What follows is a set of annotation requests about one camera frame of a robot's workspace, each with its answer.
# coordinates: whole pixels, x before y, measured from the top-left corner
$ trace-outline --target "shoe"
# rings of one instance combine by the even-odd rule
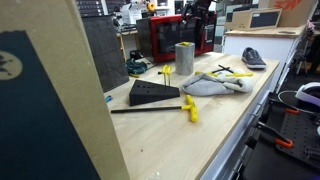
[[[258,51],[247,47],[242,53],[242,61],[247,64],[250,69],[265,69],[267,67],[258,53]]]

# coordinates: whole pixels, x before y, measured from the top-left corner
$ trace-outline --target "metal cylinder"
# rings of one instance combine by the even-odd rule
[[[175,69],[179,75],[193,73],[194,43],[178,43],[175,45]]]

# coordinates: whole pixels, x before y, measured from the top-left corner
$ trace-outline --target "gray rag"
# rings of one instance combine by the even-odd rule
[[[234,90],[226,88],[221,82],[207,74],[199,74],[182,85],[182,90],[193,96],[231,94]]]

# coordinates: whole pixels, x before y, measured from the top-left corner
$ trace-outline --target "blue object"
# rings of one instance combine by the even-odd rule
[[[109,101],[111,101],[113,98],[109,95],[109,96],[107,96],[106,97],[106,102],[109,102]]]

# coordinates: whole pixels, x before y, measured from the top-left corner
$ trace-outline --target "cable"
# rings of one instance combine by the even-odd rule
[[[319,114],[316,113],[316,112],[308,111],[308,110],[304,110],[304,109],[300,109],[300,108],[297,108],[297,107],[295,107],[295,106],[289,105],[289,104],[285,103],[285,102],[281,99],[281,97],[280,97],[281,94],[283,94],[283,93],[297,93],[297,92],[298,92],[298,91],[292,91],[292,90],[282,91],[282,92],[280,92],[280,93],[278,94],[278,99],[279,99],[280,102],[282,102],[283,104],[285,104],[285,105],[287,105],[287,106],[289,106],[289,107],[291,107],[291,108],[293,108],[293,109],[296,109],[296,110],[299,110],[299,111],[301,111],[301,112],[305,112],[305,113],[308,113],[308,114],[313,114],[313,115],[319,116]]]

